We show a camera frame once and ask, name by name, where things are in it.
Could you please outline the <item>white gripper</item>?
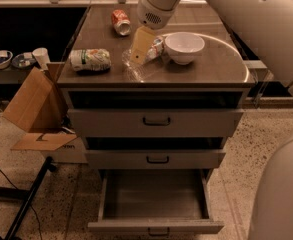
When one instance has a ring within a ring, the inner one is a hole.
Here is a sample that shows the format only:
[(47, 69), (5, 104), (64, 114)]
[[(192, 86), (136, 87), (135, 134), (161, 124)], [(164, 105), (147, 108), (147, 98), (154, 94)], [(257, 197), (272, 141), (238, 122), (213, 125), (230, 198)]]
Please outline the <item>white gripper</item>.
[(139, 65), (144, 62), (156, 37), (153, 30), (162, 29), (167, 25), (175, 7), (176, 2), (173, 0), (139, 0), (137, 16), (144, 26), (139, 27), (134, 34), (130, 62)]

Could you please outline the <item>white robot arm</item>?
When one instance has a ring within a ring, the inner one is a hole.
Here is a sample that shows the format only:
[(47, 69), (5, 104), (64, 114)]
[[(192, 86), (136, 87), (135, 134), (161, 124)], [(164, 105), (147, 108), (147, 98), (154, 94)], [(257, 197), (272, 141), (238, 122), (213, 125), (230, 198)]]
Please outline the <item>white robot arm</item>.
[[(161, 29), (180, 0), (139, 0), (140, 23)], [(206, 0), (293, 96), (293, 0)], [(260, 178), (248, 240), (293, 240), (293, 133)]]

